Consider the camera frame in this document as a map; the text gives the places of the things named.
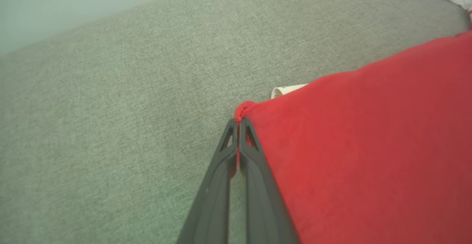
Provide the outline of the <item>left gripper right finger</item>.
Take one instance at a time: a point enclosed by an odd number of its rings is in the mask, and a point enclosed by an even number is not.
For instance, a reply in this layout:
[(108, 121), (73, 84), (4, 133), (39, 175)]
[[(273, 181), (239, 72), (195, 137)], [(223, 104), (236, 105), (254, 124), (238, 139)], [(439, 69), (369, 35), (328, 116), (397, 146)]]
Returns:
[(240, 163), (246, 178), (246, 244), (300, 244), (294, 223), (253, 123), (239, 124)]

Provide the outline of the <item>grey fabric sofa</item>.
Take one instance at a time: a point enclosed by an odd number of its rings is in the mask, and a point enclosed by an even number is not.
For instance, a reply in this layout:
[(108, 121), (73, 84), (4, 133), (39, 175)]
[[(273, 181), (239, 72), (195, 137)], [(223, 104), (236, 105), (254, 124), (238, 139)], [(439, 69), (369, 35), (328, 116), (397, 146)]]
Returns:
[(447, 0), (157, 0), (0, 56), (0, 244), (175, 244), (239, 104), (468, 21)]

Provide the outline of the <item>red basketball jersey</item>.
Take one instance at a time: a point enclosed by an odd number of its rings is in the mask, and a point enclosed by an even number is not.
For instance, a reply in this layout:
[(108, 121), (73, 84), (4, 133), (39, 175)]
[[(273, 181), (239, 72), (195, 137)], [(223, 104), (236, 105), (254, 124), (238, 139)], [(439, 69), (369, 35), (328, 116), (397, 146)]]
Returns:
[(251, 0), (242, 103), (303, 244), (472, 244), (472, 0)]

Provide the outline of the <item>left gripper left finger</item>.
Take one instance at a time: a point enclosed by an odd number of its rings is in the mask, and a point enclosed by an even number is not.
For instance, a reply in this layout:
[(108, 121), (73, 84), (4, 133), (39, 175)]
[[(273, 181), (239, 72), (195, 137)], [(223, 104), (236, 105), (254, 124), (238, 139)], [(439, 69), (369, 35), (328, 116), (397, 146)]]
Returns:
[(237, 123), (228, 121), (177, 244), (228, 244), (230, 180), (237, 169)]

